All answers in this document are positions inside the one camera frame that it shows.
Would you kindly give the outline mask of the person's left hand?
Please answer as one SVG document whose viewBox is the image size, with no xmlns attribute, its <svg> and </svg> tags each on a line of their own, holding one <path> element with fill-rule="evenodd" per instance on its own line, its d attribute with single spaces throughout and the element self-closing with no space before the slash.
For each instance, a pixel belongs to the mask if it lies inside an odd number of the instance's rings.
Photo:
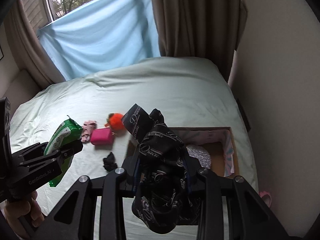
<svg viewBox="0 0 320 240">
<path fill-rule="evenodd" d="M 32 225 L 36 228 L 39 227 L 44 221 L 44 215 L 38 202 L 36 201 L 37 195 L 37 191 L 33 191 L 31 193 L 31 204 L 27 200 L 20 202 L 10 202 L 8 200 L 5 201 L 5 207 L 3 211 L 5 218 L 12 230 L 21 239 L 30 239 L 30 237 L 19 221 L 20 217 L 30 214 Z"/>
</svg>

